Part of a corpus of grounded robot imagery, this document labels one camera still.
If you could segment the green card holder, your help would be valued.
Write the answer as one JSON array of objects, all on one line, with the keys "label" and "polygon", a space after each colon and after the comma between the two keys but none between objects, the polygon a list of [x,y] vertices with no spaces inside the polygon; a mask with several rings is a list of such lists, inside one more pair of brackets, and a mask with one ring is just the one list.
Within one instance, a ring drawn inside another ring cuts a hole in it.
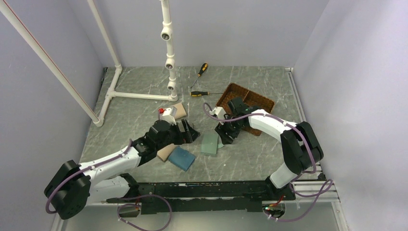
[{"label": "green card holder", "polygon": [[220,137],[216,133],[205,133],[201,141],[201,153],[208,156],[217,156],[218,149],[224,144],[220,142]]}]

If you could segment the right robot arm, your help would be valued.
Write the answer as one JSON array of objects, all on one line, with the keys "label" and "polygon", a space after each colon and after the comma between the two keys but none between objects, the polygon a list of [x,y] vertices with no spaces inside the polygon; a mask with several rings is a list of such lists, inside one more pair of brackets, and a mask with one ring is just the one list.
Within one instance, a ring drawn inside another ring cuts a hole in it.
[{"label": "right robot arm", "polygon": [[266,179],[265,193],[271,200],[283,195],[284,187],[303,173],[312,174],[323,159],[321,145],[308,122],[289,122],[257,105],[249,106],[242,98],[228,102],[230,113],[215,107],[207,114],[218,121],[215,131],[223,144],[231,144],[244,128],[259,130],[280,142],[283,163]]}]

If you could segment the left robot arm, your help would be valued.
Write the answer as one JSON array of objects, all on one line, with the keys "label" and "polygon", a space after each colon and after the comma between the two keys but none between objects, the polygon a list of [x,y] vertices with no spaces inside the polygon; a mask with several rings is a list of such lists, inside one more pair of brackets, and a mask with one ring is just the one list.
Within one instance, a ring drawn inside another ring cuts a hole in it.
[{"label": "left robot arm", "polygon": [[187,120],[171,124],[157,120],[144,134],[120,151],[97,160],[77,164],[69,160],[61,165],[46,186],[45,211],[70,219],[86,206],[105,200],[134,201],[139,184],[127,173],[156,158],[158,151],[174,144],[193,143],[200,136]]}]

